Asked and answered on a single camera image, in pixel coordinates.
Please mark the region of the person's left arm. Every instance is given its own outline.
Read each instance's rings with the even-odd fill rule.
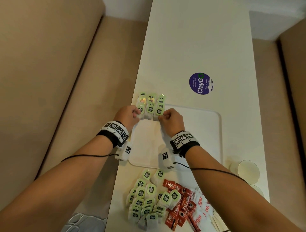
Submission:
[[[128,131],[139,122],[136,106],[121,108],[114,121]],[[112,142],[98,135],[74,155],[108,155]],[[35,180],[0,212],[0,231],[60,231],[94,184],[107,157],[67,159]]]

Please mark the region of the purple round sticker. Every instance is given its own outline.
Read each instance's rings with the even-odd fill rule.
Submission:
[[[193,74],[189,79],[189,85],[194,92],[202,95],[209,94],[214,88],[212,79],[205,73]]]

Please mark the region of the forearm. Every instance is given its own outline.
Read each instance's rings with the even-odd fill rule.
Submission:
[[[96,136],[74,155],[108,155],[112,148],[108,138]],[[73,157],[46,172],[0,212],[0,230],[61,230],[93,185],[106,159]]]
[[[192,147],[185,157],[191,168],[230,172],[199,146]],[[203,194],[232,232],[300,231],[239,178],[211,170],[192,172]]]

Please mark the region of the person's right arm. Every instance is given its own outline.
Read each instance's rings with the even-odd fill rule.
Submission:
[[[183,117],[174,109],[159,117],[173,137],[185,130]],[[191,168],[211,168],[230,172],[200,146],[190,148],[185,158]],[[259,193],[241,179],[217,171],[192,171],[201,191],[231,232],[301,231]]]

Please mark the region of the clear glass cup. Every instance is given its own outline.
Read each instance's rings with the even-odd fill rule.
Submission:
[[[260,188],[258,188],[257,186],[255,186],[255,185],[250,185],[253,189],[255,189],[262,197],[265,197],[264,195],[263,195],[263,192],[261,191],[261,189]]]
[[[232,163],[229,169],[232,173],[244,179],[249,185],[256,184],[260,178],[259,168],[250,160]]]

